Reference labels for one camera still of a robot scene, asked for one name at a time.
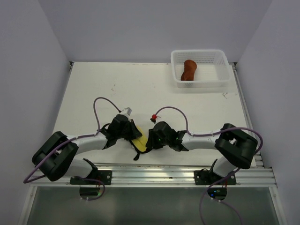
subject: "yellow sponge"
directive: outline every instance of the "yellow sponge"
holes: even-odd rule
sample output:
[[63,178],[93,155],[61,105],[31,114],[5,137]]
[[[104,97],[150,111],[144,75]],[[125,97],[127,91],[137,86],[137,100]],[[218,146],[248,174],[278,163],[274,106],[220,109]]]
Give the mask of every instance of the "yellow sponge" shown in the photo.
[[131,140],[131,144],[135,147],[136,150],[140,152],[145,152],[148,138],[139,126],[136,126],[136,128],[142,133],[142,136],[134,140]]

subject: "brown object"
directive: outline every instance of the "brown object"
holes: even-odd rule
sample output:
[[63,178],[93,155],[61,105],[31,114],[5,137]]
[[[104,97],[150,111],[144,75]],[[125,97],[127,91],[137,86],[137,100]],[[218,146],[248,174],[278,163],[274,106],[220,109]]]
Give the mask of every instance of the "brown object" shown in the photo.
[[192,60],[186,60],[184,62],[184,72],[181,75],[182,81],[193,81],[197,64]]

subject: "glass panel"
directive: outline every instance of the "glass panel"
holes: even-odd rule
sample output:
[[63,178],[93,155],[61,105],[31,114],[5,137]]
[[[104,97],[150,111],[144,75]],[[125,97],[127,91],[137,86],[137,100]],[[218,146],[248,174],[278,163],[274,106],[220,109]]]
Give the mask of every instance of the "glass panel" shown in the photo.
[[[198,225],[204,188],[107,187],[103,197],[80,200],[78,187],[39,187],[29,225]],[[229,188],[225,200],[244,225],[278,225],[269,189]],[[240,225],[227,206],[205,198],[208,225]]]

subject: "white basket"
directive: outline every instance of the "white basket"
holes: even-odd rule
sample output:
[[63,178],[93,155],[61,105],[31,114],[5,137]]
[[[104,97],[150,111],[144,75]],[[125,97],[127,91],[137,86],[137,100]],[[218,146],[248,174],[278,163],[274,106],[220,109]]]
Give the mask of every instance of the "white basket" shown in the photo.
[[[193,81],[181,81],[185,60],[197,63]],[[230,66],[221,50],[176,50],[171,53],[172,73],[179,88],[227,86]]]

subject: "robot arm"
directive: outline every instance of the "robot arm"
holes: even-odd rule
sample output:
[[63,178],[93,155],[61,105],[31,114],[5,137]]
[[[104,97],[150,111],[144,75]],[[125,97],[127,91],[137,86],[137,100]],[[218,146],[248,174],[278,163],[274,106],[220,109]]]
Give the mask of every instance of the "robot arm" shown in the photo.
[[[232,124],[224,124],[221,130],[234,128]],[[189,151],[193,149],[218,150],[223,157],[211,166],[210,176],[225,177],[236,168],[249,169],[257,140],[241,130],[224,132],[219,135],[206,137],[192,136],[186,131],[175,131],[166,122],[157,123],[149,130],[146,144],[148,150],[160,149],[165,145],[175,151]]]
[[46,158],[39,169],[50,181],[56,181],[64,175],[96,178],[97,168],[89,160],[74,159],[74,156],[90,150],[107,149],[121,138],[131,141],[141,137],[141,132],[129,118],[130,114],[130,108],[124,109],[107,128],[101,128],[95,135],[73,137],[60,131],[55,132],[32,157],[33,164],[37,166]]

